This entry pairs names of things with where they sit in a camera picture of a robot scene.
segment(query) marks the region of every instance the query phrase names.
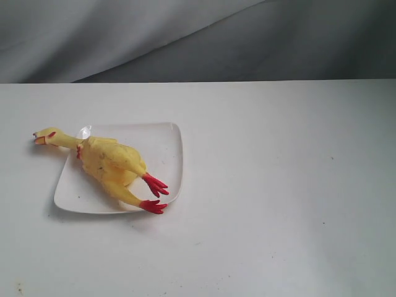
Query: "rubber chicken body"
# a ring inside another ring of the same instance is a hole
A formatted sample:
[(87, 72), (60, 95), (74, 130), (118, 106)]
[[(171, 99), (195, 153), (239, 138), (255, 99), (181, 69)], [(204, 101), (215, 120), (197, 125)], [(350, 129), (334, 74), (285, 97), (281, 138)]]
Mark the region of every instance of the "rubber chicken body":
[(157, 197), (168, 195), (168, 186), (151, 176), (140, 153), (122, 145), (116, 139), (90, 136), (78, 139), (65, 135), (57, 128), (47, 128), (33, 133), (37, 145), (55, 145), (77, 151), (84, 171), (101, 183), (113, 198), (155, 214), (163, 213), (168, 204), (159, 200), (140, 200), (127, 188), (136, 178), (142, 178)]

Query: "white table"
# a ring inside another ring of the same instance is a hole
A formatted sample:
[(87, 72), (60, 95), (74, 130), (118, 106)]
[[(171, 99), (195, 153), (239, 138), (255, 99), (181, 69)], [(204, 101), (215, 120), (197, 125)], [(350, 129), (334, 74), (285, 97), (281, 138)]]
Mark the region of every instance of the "white table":
[[(48, 126), (172, 121), (163, 215), (63, 212)], [(0, 296), (394, 296), (396, 80), (0, 85)]]

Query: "yellow rubber chicken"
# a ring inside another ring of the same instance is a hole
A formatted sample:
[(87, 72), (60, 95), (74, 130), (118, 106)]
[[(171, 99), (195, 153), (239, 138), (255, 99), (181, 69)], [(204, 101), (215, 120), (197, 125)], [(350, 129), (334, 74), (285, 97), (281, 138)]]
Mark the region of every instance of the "yellow rubber chicken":
[(33, 133), (38, 145), (55, 145), (77, 151), (77, 158), (82, 160), (82, 168), (92, 175), (113, 198), (127, 204), (140, 207), (148, 212), (161, 214), (168, 204), (159, 204), (159, 200), (140, 200), (132, 194), (127, 186), (142, 178), (152, 193), (168, 195), (168, 186), (146, 172), (140, 153), (132, 147), (119, 144), (116, 139), (90, 136), (78, 139), (65, 135), (57, 128), (47, 128)]

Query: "plate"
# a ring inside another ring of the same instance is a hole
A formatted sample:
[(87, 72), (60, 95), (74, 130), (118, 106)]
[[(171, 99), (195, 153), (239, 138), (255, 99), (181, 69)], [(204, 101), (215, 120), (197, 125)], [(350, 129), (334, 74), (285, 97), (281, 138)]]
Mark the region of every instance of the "plate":
[[(174, 201), (180, 193), (183, 176), (183, 145), (179, 127), (174, 123), (85, 126), (77, 134), (115, 138), (120, 144), (134, 147), (142, 155), (147, 172), (168, 185), (169, 195), (160, 203)], [(140, 178), (128, 187), (141, 200), (157, 200)], [(112, 214), (138, 212), (142, 209), (111, 198), (101, 184), (82, 169), (71, 151), (56, 186), (54, 203), (64, 210), (80, 213)]]

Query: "red chicken foot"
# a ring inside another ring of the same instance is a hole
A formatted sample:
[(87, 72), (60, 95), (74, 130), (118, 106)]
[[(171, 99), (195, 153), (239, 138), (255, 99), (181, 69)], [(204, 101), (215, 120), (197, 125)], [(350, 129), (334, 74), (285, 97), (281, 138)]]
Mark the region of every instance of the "red chicken foot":
[(168, 206), (168, 204), (158, 204), (160, 203), (159, 200), (151, 201), (151, 200), (144, 200), (139, 204), (139, 207), (148, 211), (160, 215), (163, 213), (163, 209)]
[(168, 186), (163, 182), (159, 181), (157, 178), (149, 175), (148, 173), (144, 174), (142, 179), (148, 184), (151, 192), (157, 197), (160, 197), (160, 193), (164, 195), (168, 195), (169, 192), (165, 190)]

